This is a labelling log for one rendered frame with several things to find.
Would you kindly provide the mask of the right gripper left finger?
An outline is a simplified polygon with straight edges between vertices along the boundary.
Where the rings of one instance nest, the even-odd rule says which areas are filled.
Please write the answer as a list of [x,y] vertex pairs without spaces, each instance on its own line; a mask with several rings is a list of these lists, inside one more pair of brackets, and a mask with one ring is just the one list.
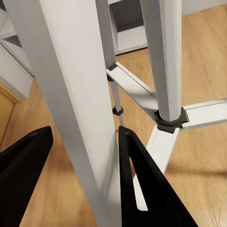
[[20,226],[52,145],[46,126],[0,152],[0,227]]

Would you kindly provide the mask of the camera tripod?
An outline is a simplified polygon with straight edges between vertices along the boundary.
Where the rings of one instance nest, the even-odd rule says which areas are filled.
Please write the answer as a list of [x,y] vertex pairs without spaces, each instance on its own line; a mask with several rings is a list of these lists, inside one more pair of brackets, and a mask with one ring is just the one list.
[[181,106],[182,0],[140,0],[155,92],[115,60],[108,0],[2,1],[98,227],[122,227],[118,86],[156,122],[146,150],[163,175],[181,130],[227,122],[227,98]]

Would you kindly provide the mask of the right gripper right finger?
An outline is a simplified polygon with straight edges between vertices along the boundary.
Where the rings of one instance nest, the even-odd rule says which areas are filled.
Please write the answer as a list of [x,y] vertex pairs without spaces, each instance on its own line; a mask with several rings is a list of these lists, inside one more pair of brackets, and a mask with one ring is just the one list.
[[[136,133],[119,126],[122,227],[198,227]],[[130,158],[148,211],[137,208]]]

